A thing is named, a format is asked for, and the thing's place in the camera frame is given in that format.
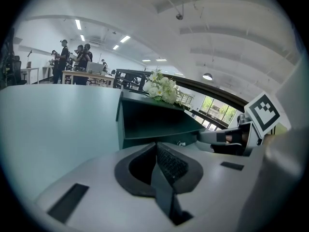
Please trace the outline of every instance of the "person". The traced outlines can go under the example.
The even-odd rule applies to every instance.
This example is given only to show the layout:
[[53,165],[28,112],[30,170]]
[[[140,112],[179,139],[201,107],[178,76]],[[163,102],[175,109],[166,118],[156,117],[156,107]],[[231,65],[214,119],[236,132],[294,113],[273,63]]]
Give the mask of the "person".
[[[78,67],[79,68],[84,68],[85,70],[87,69],[87,63],[92,62],[92,53],[89,51],[90,50],[90,44],[85,44],[84,50],[80,52],[77,56],[76,62],[78,62]],[[77,80],[74,81],[74,83],[78,85],[86,85],[87,84],[88,77],[83,77],[83,76],[78,76]]]
[[[81,53],[81,52],[83,52],[83,50],[84,50],[84,46],[82,45],[82,44],[80,44],[78,47],[77,47],[77,50],[74,50],[74,52],[77,54],[77,58],[78,58],[78,55]],[[77,61],[74,61],[75,63],[74,63],[74,67],[77,67],[78,66],[78,62]]]
[[54,59],[52,59],[51,62],[54,64],[54,66],[53,66],[54,79],[55,79],[55,69],[58,69],[58,65],[59,65],[59,59],[57,58],[57,54],[58,54],[58,52],[56,50],[52,51],[52,55],[54,55]]
[[82,44],[80,44],[78,47],[77,47],[77,50],[74,50],[74,52],[76,54],[79,54],[80,52],[82,52],[84,50],[84,46]]
[[62,71],[65,70],[67,65],[67,58],[69,54],[69,49],[67,47],[68,41],[62,40],[61,45],[63,46],[61,55],[58,54],[56,57],[59,59],[58,68],[55,68],[55,74],[54,74],[54,84],[58,83],[58,79],[60,78],[60,82],[62,83]]

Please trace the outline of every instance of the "wooden table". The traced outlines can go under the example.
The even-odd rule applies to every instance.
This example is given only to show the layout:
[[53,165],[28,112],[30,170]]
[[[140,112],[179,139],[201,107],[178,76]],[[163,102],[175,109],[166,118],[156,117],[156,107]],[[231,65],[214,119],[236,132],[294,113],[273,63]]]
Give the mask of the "wooden table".
[[71,76],[71,84],[74,84],[73,82],[73,77],[74,76],[83,76],[83,77],[88,77],[88,78],[95,78],[95,79],[102,79],[102,80],[107,80],[107,81],[111,81],[111,84],[108,85],[109,87],[113,86],[114,80],[115,78],[110,76],[110,75],[100,75],[100,74],[90,74],[87,72],[77,72],[77,71],[62,71],[63,76],[62,76],[62,84],[65,84],[65,80],[66,80],[66,75],[70,75]]
[[38,70],[38,84],[39,84],[39,68],[25,68],[25,69],[20,69],[21,72],[27,72],[27,84],[31,84],[30,83],[30,72],[32,70]]

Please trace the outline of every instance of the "window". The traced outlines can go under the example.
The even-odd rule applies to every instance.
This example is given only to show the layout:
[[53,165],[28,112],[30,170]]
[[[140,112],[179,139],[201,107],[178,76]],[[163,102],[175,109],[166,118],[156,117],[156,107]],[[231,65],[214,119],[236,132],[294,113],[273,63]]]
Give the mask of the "window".
[[213,124],[211,124],[208,128],[208,130],[210,130],[210,131],[215,131],[216,129],[217,129],[217,127]]
[[213,102],[213,98],[206,96],[200,109],[204,111],[205,113],[207,113],[212,102]]
[[203,124],[202,124],[205,128],[207,128],[207,126],[209,125],[209,122],[207,120],[204,120]]
[[222,121],[229,125],[235,113],[236,113],[236,109],[234,107],[229,106]]
[[206,96],[200,112],[228,127],[236,113],[236,109],[222,101]]
[[202,124],[202,123],[204,122],[204,119],[201,118],[201,117],[199,117],[199,116],[196,116],[195,120],[196,120],[198,123],[200,123],[200,124]]

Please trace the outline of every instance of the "monitor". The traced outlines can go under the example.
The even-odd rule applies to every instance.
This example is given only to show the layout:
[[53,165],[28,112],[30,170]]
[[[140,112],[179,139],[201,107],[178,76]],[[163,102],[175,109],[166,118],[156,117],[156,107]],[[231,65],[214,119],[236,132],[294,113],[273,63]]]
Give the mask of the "monitor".
[[92,70],[92,73],[102,74],[103,64],[88,62],[86,71],[88,72],[88,70]]

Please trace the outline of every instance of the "dark green box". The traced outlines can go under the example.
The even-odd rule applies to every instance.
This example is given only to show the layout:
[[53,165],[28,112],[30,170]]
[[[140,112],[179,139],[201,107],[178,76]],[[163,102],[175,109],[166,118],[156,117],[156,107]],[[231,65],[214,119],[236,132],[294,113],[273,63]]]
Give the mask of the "dark green box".
[[181,141],[189,145],[205,129],[179,105],[155,101],[128,89],[122,89],[116,121],[120,149],[150,142],[177,144]]

